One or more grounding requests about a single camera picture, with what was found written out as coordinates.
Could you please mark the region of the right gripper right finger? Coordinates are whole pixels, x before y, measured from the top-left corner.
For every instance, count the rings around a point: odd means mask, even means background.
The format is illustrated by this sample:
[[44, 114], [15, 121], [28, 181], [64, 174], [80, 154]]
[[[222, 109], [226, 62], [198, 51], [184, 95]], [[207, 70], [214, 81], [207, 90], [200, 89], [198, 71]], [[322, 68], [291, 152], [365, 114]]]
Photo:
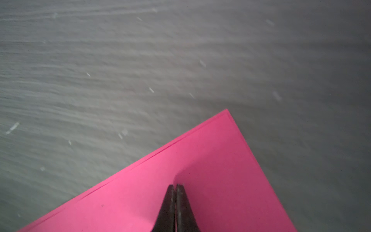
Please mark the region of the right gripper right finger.
[[176, 186], [176, 223], [178, 232], [200, 232], [183, 185]]

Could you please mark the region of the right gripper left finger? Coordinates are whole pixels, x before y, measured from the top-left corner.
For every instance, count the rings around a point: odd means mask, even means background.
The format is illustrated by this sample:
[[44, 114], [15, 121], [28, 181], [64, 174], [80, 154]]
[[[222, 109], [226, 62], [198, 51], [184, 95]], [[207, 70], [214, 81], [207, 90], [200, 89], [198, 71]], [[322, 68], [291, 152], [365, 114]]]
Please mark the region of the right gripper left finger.
[[151, 232], [176, 231], [176, 190], [169, 185]]

